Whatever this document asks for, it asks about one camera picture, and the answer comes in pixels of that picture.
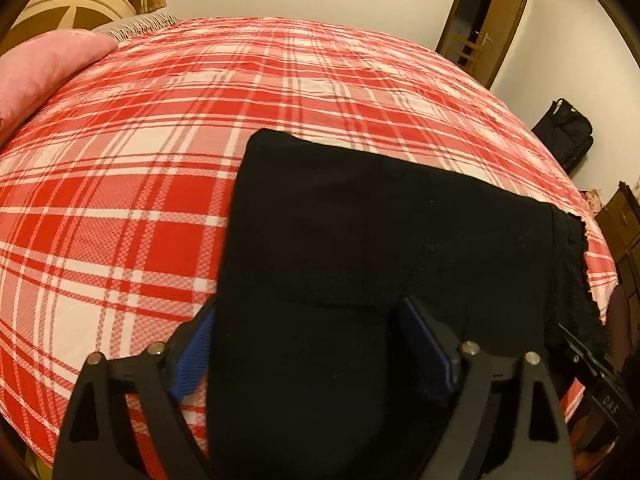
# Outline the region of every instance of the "black suitcase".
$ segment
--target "black suitcase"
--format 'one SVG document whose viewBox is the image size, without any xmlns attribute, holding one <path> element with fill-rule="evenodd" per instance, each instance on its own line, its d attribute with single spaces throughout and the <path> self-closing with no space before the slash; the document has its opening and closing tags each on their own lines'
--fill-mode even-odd
<svg viewBox="0 0 640 480">
<path fill-rule="evenodd" d="M 591 123 L 566 99 L 553 101 L 532 131 L 567 173 L 575 169 L 593 144 Z"/>
</svg>

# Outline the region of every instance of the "bolt head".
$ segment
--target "bolt head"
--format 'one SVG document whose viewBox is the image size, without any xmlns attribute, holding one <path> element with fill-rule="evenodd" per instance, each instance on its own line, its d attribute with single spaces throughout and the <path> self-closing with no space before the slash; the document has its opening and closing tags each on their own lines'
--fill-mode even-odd
<svg viewBox="0 0 640 480">
<path fill-rule="evenodd" d="M 164 352 L 165 344 L 162 341 L 156 341 L 155 343 L 151 343 L 146 351 L 151 355 L 160 355 Z"/>
<path fill-rule="evenodd" d="M 100 361 L 102 361 L 102 354 L 100 352 L 93 352 L 86 358 L 86 363 L 91 366 L 97 365 Z"/>
<path fill-rule="evenodd" d="M 524 359 L 530 365 L 535 366 L 537 364 L 540 364 L 540 356 L 536 352 L 527 352 L 524 355 Z"/>
<path fill-rule="evenodd" d="M 465 355 L 476 355 L 480 352 L 478 343 L 465 341 L 460 345 L 460 351 Z"/>
</svg>

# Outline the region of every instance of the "plaid pattern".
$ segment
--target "plaid pattern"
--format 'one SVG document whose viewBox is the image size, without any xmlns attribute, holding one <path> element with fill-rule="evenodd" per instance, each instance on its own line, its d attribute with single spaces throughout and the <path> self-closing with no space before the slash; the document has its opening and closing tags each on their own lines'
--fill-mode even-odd
<svg viewBox="0 0 640 480">
<path fill-rule="evenodd" d="M 234 177 L 261 127 L 465 173 L 580 215 L 604 316 L 616 269 L 586 202 L 524 124 L 449 61 L 321 23 L 180 22 L 84 70 L 0 156 L 0 411 L 46 462 L 85 356 L 166 339 L 215 290 Z M 568 412 L 576 399 L 579 386 Z M 204 446 L 203 405 L 200 389 L 184 414 Z"/>
</svg>

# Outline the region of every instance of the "black cloth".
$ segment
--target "black cloth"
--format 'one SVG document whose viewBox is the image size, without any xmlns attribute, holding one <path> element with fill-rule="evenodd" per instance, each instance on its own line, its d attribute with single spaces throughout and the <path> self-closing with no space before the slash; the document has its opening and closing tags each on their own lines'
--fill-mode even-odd
<svg viewBox="0 0 640 480">
<path fill-rule="evenodd" d="M 410 478 L 447 410 L 415 395 L 394 302 L 417 296 L 493 354 L 546 358 L 561 321 L 603 356 L 585 248 L 580 219 L 551 204 L 257 132 L 218 277 L 207 392 L 218 475 Z"/>
</svg>

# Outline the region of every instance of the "door handle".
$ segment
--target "door handle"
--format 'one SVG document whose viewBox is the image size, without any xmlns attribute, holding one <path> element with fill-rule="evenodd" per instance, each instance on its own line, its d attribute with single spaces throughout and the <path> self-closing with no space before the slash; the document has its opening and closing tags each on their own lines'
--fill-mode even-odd
<svg viewBox="0 0 640 480">
<path fill-rule="evenodd" d="M 489 36 L 488 32 L 479 32 L 476 30 L 476 33 L 478 34 L 478 40 L 480 38 L 482 38 L 482 41 L 480 42 L 480 45 L 484 46 L 484 44 L 488 41 L 489 43 L 493 43 L 494 40 L 491 39 L 491 37 Z"/>
</svg>

